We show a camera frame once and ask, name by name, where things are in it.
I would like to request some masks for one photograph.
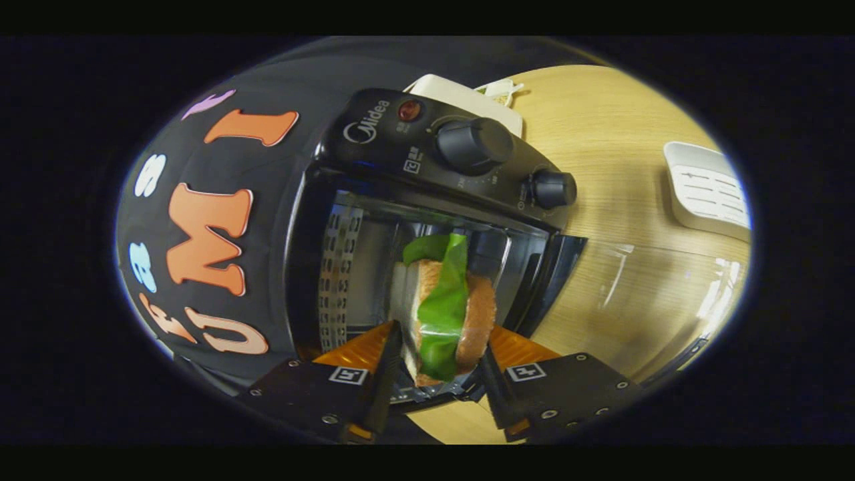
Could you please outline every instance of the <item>orange letter m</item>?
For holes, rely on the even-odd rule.
[[[176,284],[197,281],[228,289],[241,296],[246,293],[244,271],[236,264],[226,269],[209,267],[240,255],[240,247],[223,239],[212,227],[232,237],[246,232],[250,221],[252,192],[240,189],[234,194],[195,192],[181,182],[169,200],[169,218],[190,239],[169,249],[166,265]]]

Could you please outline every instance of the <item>oven control knob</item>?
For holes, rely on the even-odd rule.
[[[538,170],[531,182],[534,202],[544,209],[572,205],[576,201],[576,181],[570,174]]]
[[[464,175],[484,175],[508,162],[514,138],[501,123],[485,117],[450,121],[439,127],[436,146],[442,158]]]

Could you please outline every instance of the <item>lettuce leaf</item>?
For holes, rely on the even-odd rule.
[[[421,372],[449,382],[457,374],[455,354],[460,342],[469,286],[466,283],[465,235],[428,235],[404,248],[404,262],[430,258],[442,262],[439,282],[418,309],[422,322]]]

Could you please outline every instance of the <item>midea logo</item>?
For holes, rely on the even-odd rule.
[[[383,112],[388,106],[389,103],[386,100],[381,100],[373,110],[369,110],[368,116],[363,117],[361,121],[347,124],[343,132],[345,139],[354,144],[368,144],[374,140],[374,137],[377,136],[377,130],[374,126],[383,117]]]

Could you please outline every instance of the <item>light wood surface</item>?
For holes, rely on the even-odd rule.
[[[523,138],[576,179],[565,234],[590,240],[532,340],[562,355],[590,353],[641,382],[699,336],[714,337],[744,287],[750,245],[686,228],[670,208],[664,145],[721,148],[667,98],[613,68],[512,78],[525,84],[512,105]],[[486,399],[410,418],[441,442],[504,443]]]

